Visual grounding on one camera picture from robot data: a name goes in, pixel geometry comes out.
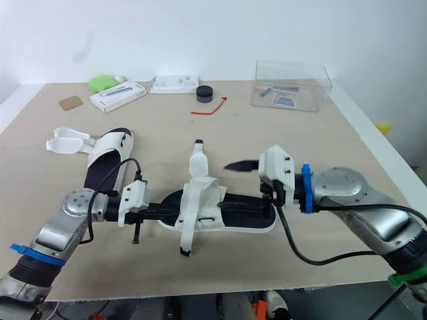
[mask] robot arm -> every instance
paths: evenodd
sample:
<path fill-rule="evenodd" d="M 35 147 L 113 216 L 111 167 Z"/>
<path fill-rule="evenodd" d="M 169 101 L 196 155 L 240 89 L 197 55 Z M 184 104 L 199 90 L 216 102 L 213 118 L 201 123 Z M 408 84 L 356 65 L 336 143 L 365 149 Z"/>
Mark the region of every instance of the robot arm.
<path fill-rule="evenodd" d="M 40 319 L 37 305 L 44 302 L 62 266 L 83 240 L 94 193 L 88 188 L 68 193 L 60 210 L 46 222 L 28 247 L 11 246 L 22 257 L 0 279 L 0 319 Z M 148 197 L 146 181 L 139 180 L 123 188 L 122 197 L 97 193 L 91 206 L 91 220 L 115 221 L 119 225 L 136 223 L 139 236 L 139 225 L 144 219 L 163 219 L 177 214 L 158 204 L 149 204 Z"/>
<path fill-rule="evenodd" d="M 337 167 L 311 172 L 304 165 L 301 174 L 294 174 L 294 160 L 278 146 L 261 154 L 259 161 L 231 163 L 225 169 L 258 169 L 262 185 L 268 185 L 262 190 L 272 190 L 277 208 L 298 200 L 304 213 L 331 211 L 396 271 L 390 282 L 405 284 L 427 303 L 427 232 L 407 208 L 372 188 L 359 172 Z"/>
<path fill-rule="evenodd" d="M 418 300 L 427 303 L 427 232 L 417 220 L 403 209 L 387 208 L 397 202 L 372 188 L 355 170 L 314 171 L 310 180 L 314 210 L 329 210 L 339 217 L 397 272 L 390 278 L 393 284 L 405 283 Z M 301 189 L 301 176 L 296 176 L 296 183 Z M 301 204 L 305 194 L 300 193 Z"/>
<path fill-rule="evenodd" d="M 39 313 L 35 306 L 44 302 L 53 280 L 85 234 L 93 192 L 91 189 L 70 192 L 57 214 L 48 220 L 28 247 L 12 245 L 22 257 L 0 279 L 0 314 L 4 314 L 5 319 L 15 319 L 14 315 L 16 319 L 37 319 Z M 107 203 L 107 195 L 96 195 L 91 211 L 94 221 L 103 220 Z"/>

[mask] yellow object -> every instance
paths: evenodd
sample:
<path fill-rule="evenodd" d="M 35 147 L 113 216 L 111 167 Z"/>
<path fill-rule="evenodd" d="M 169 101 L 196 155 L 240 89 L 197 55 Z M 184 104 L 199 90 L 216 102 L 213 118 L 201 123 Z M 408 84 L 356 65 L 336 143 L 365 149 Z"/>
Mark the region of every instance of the yellow object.
<path fill-rule="evenodd" d="M 393 126 L 389 123 L 376 123 L 375 126 L 378 128 L 378 130 L 381 131 L 383 135 L 393 129 Z"/>

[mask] clear plastic box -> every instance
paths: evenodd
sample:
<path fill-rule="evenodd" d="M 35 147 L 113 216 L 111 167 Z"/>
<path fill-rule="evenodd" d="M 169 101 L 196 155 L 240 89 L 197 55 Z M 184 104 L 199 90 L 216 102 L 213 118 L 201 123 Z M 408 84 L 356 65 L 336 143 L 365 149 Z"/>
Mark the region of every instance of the clear plastic box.
<path fill-rule="evenodd" d="M 252 105 L 316 112 L 331 88 L 322 65 L 258 60 Z"/>

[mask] wooden table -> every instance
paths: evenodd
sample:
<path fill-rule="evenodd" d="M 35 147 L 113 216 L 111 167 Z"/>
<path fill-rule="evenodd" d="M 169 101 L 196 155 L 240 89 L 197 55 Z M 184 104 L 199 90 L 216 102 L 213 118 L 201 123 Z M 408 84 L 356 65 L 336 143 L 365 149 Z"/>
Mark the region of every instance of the wooden table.
<path fill-rule="evenodd" d="M 151 201 L 181 189 L 189 180 L 188 160 L 195 139 L 203 139 L 209 174 L 231 193 L 260 196 L 256 173 L 222 167 L 257 159 L 274 144 L 313 170 L 346 166 L 359 170 L 377 190 L 405 203 L 404 196 L 331 100 L 319 113 L 250 105 L 250 82 L 214 81 L 214 100 L 202 105 L 193 95 L 147 95 L 104 114 L 89 101 L 85 83 L 50 84 L 18 114 L 0 136 L 1 272 L 19 256 L 10 244 L 28 244 L 59 209 L 63 196 L 83 185 L 87 157 L 45 150 L 56 127 L 101 135 L 127 127 L 135 135 L 133 157 L 143 166 Z M 77 95 L 83 105 L 64 111 L 58 101 Z M 214 115 L 210 111 L 227 96 Z M 130 182 L 128 170 L 125 182 Z M 366 246 L 333 214 L 287 213 L 300 251 L 312 259 Z M 273 288 L 315 287 L 384 280 L 392 272 L 379 257 L 356 257 L 323 267 L 300 261 L 291 251 L 282 226 L 269 233 L 196 234 L 193 255 L 179 254 L 180 233 L 157 221 L 143 224 L 141 244 L 131 245 L 133 227 L 94 225 L 95 240 L 77 248 L 53 283 L 50 300 L 119 299 Z"/>

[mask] white packaging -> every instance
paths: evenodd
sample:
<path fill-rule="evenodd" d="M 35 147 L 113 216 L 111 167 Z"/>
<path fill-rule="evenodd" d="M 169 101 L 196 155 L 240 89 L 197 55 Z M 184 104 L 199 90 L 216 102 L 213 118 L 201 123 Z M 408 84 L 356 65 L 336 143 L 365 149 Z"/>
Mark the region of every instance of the white packaging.
<path fill-rule="evenodd" d="M 197 75 L 158 75 L 151 83 L 150 93 L 195 93 Z"/>
<path fill-rule="evenodd" d="M 91 102 L 102 112 L 107 113 L 146 94 L 145 87 L 129 80 L 96 95 L 91 95 Z"/>

